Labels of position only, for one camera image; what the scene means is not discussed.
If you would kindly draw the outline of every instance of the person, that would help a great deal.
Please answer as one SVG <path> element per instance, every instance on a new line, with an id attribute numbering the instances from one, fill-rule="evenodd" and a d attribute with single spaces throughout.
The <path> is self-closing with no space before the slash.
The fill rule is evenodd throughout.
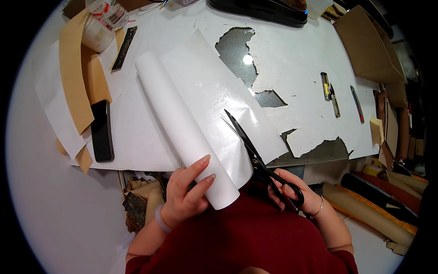
<path id="1" fill-rule="evenodd" d="M 348 228 L 322 196 L 283 169 L 275 173 L 298 186 L 307 216 L 285 210 L 272 188 L 248 182 L 239 198 L 221 210 L 204 196 L 215 175 L 190 191 L 208 166 L 206 155 L 172 173 L 167 201 L 129 245 L 126 274 L 133 273 L 356 273 Z M 287 185 L 273 180 L 287 197 Z"/>

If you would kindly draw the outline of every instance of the fingernail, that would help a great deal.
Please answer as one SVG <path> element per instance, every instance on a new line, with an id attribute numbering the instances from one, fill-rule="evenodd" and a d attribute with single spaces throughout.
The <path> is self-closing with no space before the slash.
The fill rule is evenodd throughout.
<path id="1" fill-rule="evenodd" d="M 212 174 L 212 175 L 209 175 L 207 178 L 206 178 L 206 180 L 207 180 L 207 182 L 212 182 L 212 181 L 214 181 L 214 179 L 216 178 L 216 174 Z"/>
<path id="2" fill-rule="evenodd" d="M 205 155 L 204 157 L 201 158 L 201 164 L 205 164 L 207 163 L 211 158 L 210 154 Z"/>

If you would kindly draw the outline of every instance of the scissors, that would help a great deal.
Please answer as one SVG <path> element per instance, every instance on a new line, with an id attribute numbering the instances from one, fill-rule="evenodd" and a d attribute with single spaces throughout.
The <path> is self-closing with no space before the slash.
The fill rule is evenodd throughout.
<path id="1" fill-rule="evenodd" d="M 280 198 L 280 200 L 286 205 L 286 208 L 289 209 L 292 213 L 298 214 L 299 210 L 297 206 L 300 206 L 304 203 L 304 195 L 301 192 L 301 189 L 296 185 L 294 185 L 293 183 L 285 181 L 283 178 L 281 178 L 280 176 L 275 174 L 272 170 L 266 167 L 265 163 L 261 159 L 260 155 L 258 154 L 254 145 L 251 143 L 251 140 L 248 138 L 245 131 L 242 129 L 242 127 L 239 125 L 236 119 L 228 111 L 225 110 L 225 112 L 228 115 L 228 118 L 230 118 L 231 123 L 233 124 L 234 128 L 237 131 L 237 134 L 244 142 L 252 166 L 254 168 L 257 168 L 257 170 L 259 170 L 260 173 L 267 179 L 268 184 L 272 187 L 272 190 L 274 191 L 275 195 L 277 195 Z M 271 179 L 271 177 L 277 180 L 277 182 L 279 182 L 282 185 L 290 186 L 292 190 L 297 194 L 298 201 L 295 201 L 287 197 L 286 195 L 282 195 L 278 190 L 278 188 L 276 187 L 276 185 L 274 184 L 274 181 Z"/>

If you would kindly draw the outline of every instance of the smartphone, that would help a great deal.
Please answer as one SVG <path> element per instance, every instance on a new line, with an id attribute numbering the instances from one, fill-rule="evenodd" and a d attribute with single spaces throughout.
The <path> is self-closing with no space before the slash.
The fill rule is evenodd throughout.
<path id="1" fill-rule="evenodd" d="M 91 105 L 94 121 L 91 122 L 94 158 L 98 163 L 114 160 L 113 139 L 111 138 L 110 102 L 102 100 Z"/>

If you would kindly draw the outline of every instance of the silver bracelet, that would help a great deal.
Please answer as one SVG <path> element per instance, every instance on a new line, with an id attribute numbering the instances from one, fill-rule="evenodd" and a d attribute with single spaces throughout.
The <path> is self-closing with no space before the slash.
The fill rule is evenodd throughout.
<path id="1" fill-rule="evenodd" d="M 315 217 L 321 211 L 323 206 L 324 206 L 324 198 L 322 197 L 322 194 L 321 194 L 321 208 L 318 210 L 317 213 L 315 213 L 313 215 L 306 214 L 306 217 L 310 218 L 310 219 L 313 219 L 313 217 Z"/>
<path id="2" fill-rule="evenodd" d="M 155 219 L 157 220 L 158 225 L 162 228 L 162 230 L 164 230 L 165 232 L 169 233 L 172 231 L 172 229 L 170 227 L 168 227 L 163 220 L 161 219 L 161 215 L 160 215 L 160 210 L 162 209 L 164 205 L 161 204 L 159 206 L 157 206 L 157 208 L 155 209 Z"/>

